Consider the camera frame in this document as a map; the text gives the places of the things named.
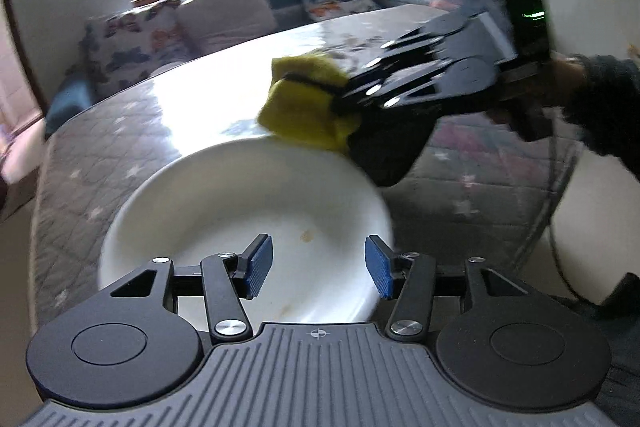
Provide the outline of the dark sleeved right forearm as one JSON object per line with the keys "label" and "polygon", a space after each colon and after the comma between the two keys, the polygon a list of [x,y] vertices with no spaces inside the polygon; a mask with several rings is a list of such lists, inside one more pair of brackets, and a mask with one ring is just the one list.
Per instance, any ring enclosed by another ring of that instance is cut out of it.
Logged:
{"label": "dark sleeved right forearm", "polygon": [[638,176],[638,65],[611,55],[573,55],[556,60],[554,73],[555,103],[582,129],[582,142]]}

